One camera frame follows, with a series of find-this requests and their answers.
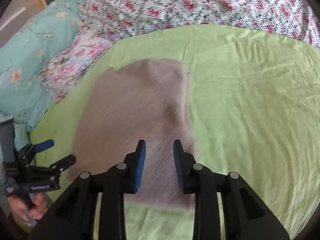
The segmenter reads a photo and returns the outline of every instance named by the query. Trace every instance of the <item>green bed sheet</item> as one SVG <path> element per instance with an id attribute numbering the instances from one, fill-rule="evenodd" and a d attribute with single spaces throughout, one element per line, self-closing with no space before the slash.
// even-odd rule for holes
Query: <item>green bed sheet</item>
<path id="1" fill-rule="evenodd" d="M 64 100 L 51 105 L 31 134 L 34 143 L 55 141 L 37 164 L 48 166 L 72 153 L 82 111 L 103 72 L 143 58 L 184 63 L 192 74 L 199 162 L 214 172 L 239 172 L 290 237 L 297 236 L 320 201 L 320 51 L 290 38 L 195 25 L 118 41 Z M 66 176 L 61 190 L 49 193 L 53 200 L 69 184 Z M 192 239 L 191 212 L 130 203 L 125 209 L 128 240 Z"/>

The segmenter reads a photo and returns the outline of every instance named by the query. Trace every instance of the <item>floral pillowcase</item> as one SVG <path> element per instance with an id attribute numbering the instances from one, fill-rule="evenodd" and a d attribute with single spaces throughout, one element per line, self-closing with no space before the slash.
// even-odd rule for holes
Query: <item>floral pillowcase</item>
<path id="1" fill-rule="evenodd" d="M 72 46 L 55 56 L 37 74 L 37 79 L 55 102 L 65 98 L 98 57 L 119 39 L 117 36 L 98 37 L 94 33 L 89 27 L 82 27 Z"/>

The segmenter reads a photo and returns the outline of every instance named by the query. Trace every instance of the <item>human hand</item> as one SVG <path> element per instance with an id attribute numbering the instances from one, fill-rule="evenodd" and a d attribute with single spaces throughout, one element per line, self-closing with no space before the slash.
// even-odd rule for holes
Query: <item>human hand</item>
<path id="1" fill-rule="evenodd" d="M 23 213 L 23 210 L 26 208 L 26 204 L 16 196 L 8 197 L 8 201 L 12 212 L 25 222 L 28 222 L 28 218 Z M 35 204 L 35 206 L 28 210 L 29 216 L 39 220 L 48 210 L 47 202 L 44 200 L 44 193 L 36 193 L 32 199 L 32 202 Z"/>

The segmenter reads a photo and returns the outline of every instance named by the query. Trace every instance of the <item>white floral fabric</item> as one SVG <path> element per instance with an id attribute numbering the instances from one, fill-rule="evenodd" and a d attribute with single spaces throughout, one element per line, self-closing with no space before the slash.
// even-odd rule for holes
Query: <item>white floral fabric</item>
<path id="1" fill-rule="evenodd" d="M 84 0 L 80 16 L 104 35 L 128 37 L 182 25 L 221 24 L 320 48 L 320 24 L 306 0 Z"/>
<path id="2" fill-rule="evenodd" d="M 88 68 L 119 39 L 115 35 L 98 37 L 88 26 L 82 26 L 72 46 L 65 49 L 37 74 L 55 102 L 63 99 L 81 80 Z"/>

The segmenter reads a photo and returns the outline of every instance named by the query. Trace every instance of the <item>orange flower print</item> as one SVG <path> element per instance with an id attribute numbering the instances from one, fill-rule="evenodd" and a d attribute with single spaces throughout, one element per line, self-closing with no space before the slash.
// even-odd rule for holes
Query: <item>orange flower print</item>
<path id="1" fill-rule="evenodd" d="M 17 82 L 20 80 L 21 75 L 21 69 L 13 70 L 11 73 L 10 82 Z"/>

